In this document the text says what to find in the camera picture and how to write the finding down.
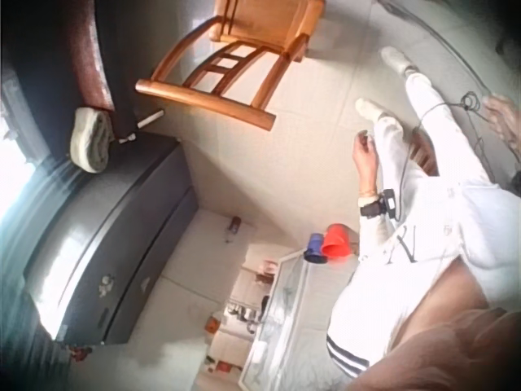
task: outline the wall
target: wall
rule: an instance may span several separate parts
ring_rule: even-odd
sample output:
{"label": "wall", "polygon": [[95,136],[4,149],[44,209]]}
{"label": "wall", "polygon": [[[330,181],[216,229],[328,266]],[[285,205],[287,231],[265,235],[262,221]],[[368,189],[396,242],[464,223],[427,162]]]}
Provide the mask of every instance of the wall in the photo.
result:
{"label": "wall", "polygon": [[204,325],[230,295],[253,228],[224,242],[229,218],[200,210],[154,286],[130,341],[71,370],[72,390],[190,390],[206,355]]}

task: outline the floor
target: floor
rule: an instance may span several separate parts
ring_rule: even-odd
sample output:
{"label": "floor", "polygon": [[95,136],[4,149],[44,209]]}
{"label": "floor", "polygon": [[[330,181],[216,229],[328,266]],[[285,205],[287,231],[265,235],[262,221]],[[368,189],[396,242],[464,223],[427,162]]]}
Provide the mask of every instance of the floor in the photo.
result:
{"label": "floor", "polygon": [[[303,245],[313,231],[333,222],[358,229],[357,173],[351,160],[354,135],[370,127],[354,110],[365,96],[394,112],[411,129],[416,125],[403,81],[384,67],[378,49],[394,45],[426,73],[442,95],[459,101],[468,90],[478,96],[494,90],[516,95],[519,75],[494,53],[493,36],[464,22],[438,3],[395,1],[428,23],[459,51],[475,75],[431,34],[403,21],[371,0],[328,0],[326,11],[309,44],[308,58],[290,66],[267,107],[277,115],[270,133],[240,121],[178,103],[155,101],[166,110],[161,133],[184,142],[200,203],[223,215],[239,215],[253,225],[266,224],[291,245]],[[146,77],[176,39],[212,15],[212,0],[173,2],[152,0],[139,20],[128,16],[132,32],[124,47],[135,52],[147,40],[146,55],[136,56],[128,71],[134,80]],[[182,81],[219,47],[206,38],[182,59],[171,81]],[[226,96],[251,100],[274,62],[266,56],[254,65]],[[476,74],[483,82],[476,81]],[[215,80],[204,79],[202,90]],[[148,97],[135,97],[142,112]],[[465,120],[464,113],[456,113]],[[468,121],[461,122],[464,130]],[[499,183],[508,181],[514,161],[501,142],[482,125],[486,152],[503,156],[491,164]]]}

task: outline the black cable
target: black cable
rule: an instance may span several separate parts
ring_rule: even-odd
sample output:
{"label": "black cable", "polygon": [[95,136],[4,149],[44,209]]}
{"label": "black cable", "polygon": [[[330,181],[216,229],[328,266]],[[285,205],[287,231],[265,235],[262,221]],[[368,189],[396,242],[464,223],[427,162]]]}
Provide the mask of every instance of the black cable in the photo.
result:
{"label": "black cable", "polygon": [[[490,173],[490,175],[492,177],[492,181],[495,182],[496,179],[494,178],[494,174],[492,172],[492,167],[490,165],[490,162],[488,161],[487,155],[485,154],[483,138],[479,135],[478,130],[475,128],[474,122],[471,119],[471,115],[469,114],[469,112],[473,112],[481,120],[489,122],[489,120],[487,118],[485,118],[484,116],[482,116],[481,114],[478,113],[478,111],[481,109],[481,102],[478,99],[478,95],[474,91],[468,91],[466,94],[464,94],[462,96],[462,99],[460,100],[459,103],[442,102],[442,103],[438,103],[438,104],[434,105],[433,107],[431,107],[430,109],[428,109],[422,115],[422,118],[420,118],[419,123],[413,128],[412,134],[414,134],[415,132],[419,131],[420,127],[422,126],[423,119],[425,118],[425,116],[428,113],[430,113],[432,110],[434,110],[435,108],[438,108],[440,106],[449,106],[449,107],[453,107],[453,108],[462,108],[463,110],[465,110],[465,112],[466,112],[466,114],[467,114],[467,116],[469,118],[469,122],[471,123],[472,129],[474,130],[474,133],[475,133],[475,136],[476,136],[476,140],[477,140],[475,145],[474,145],[474,152],[476,152],[476,148],[479,147],[480,155],[481,155],[479,157],[481,157],[481,159],[483,159],[486,162],[486,164],[488,166],[488,171],[489,171],[489,173]],[[399,199],[400,210],[398,211],[399,214],[396,216],[396,221],[397,222],[399,222],[401,220],[401,215],[402,215],[401,210],[403,208],[403,205],[402,205],[401,194],[403,192],[405,171],[407,170],[407,164],[409,163],[409,160],[410,160],[409,156],[410,156],[411,147],[412,147],[412,144],[409,143],[409,149],[407,151],[407,159],[405,160],[404,168],[403,168],[403,170],[401,172],[401,178],[400,178],[400,199]]]}

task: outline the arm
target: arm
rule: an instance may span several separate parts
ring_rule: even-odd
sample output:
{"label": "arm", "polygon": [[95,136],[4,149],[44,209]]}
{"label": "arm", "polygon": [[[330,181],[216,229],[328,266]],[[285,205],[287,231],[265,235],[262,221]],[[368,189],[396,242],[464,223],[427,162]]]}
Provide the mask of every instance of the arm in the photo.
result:
{"label": "arm", "polygon": [[[359,194],[358,206],[362,207],[378,199],[376,176],[379,158],[374,140],[366,132],[357,134],[352,150],[352,159],[358,170]],[[367,218],[360,216],[360,261],[364,262],[389,238],[385,215]]]}

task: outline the wristwatch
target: wristwatch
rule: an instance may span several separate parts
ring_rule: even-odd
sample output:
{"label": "wristwatch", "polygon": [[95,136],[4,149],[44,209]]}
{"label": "wristwatch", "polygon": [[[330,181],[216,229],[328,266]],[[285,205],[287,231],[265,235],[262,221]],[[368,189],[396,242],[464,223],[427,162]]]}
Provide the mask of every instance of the wristwatch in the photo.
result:
{"label": "wristwatch", "polygon": [[376,201],[364,205],[360,208],[360,215],[367,218],[377,217],[380,214],[385,214],[386,212],[387,209],[382,198],[378,198]]}

